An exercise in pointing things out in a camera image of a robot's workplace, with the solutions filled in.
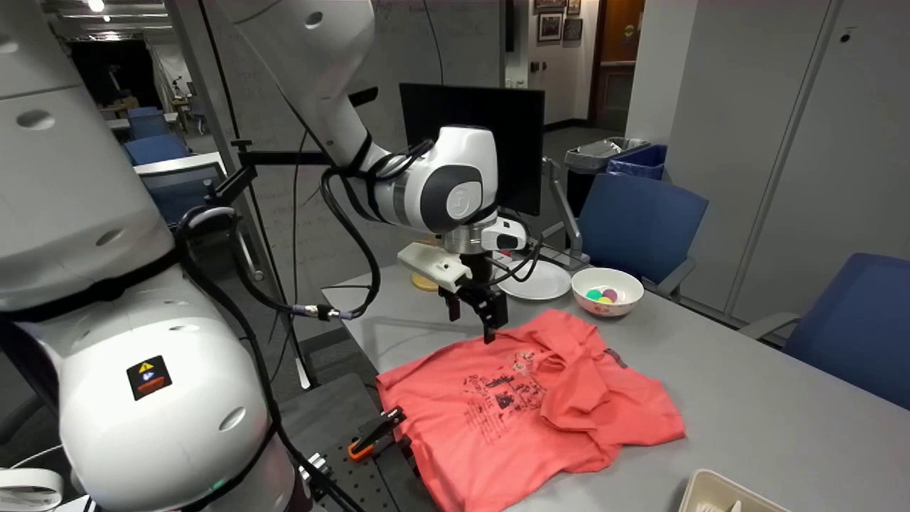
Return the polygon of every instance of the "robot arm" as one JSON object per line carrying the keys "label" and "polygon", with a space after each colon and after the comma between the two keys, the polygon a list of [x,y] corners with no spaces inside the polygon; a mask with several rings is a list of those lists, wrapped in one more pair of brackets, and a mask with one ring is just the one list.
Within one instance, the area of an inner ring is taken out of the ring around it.
{"label": "robot arm", "polygon": [[443,249],[409,244],[399,258],[439,281],[449,309],[459,309],[459,299],[475,308],[486,338],[507,325],[489,249],[521,249],[526,232],[521,221],[497,217],[492,133],[453,124],[409,153],[374,143],[347,100],[374,42],[369,0],[220,0],[220,8],[341,170],[354,207],[368,218],[443,238]]}

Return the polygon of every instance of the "table surface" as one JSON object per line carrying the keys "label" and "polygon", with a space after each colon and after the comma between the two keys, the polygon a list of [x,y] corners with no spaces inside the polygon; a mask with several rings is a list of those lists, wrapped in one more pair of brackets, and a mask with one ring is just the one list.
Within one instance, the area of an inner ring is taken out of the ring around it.
{"label": "table surface", "polygon": [[[429,356],[456,338],[479,335],[479,319],[449,325],[442,299],[388,266],[364,319],[347,322],[379,372]],[[364,295],[354,278],[324,291],[337,308]],[[513,325],[549,305],[509,302]],[[614,322],[593,319],[628,366],[659,377],[676,399],[689,434],[667,447],[627,447],[614,467],[557,476],[521,500],[521,512],[676,510],[685,477],[718,470],[794,512],[910,510],[910,413],[824,375],[786,353],[752,342],[659,295]]]}

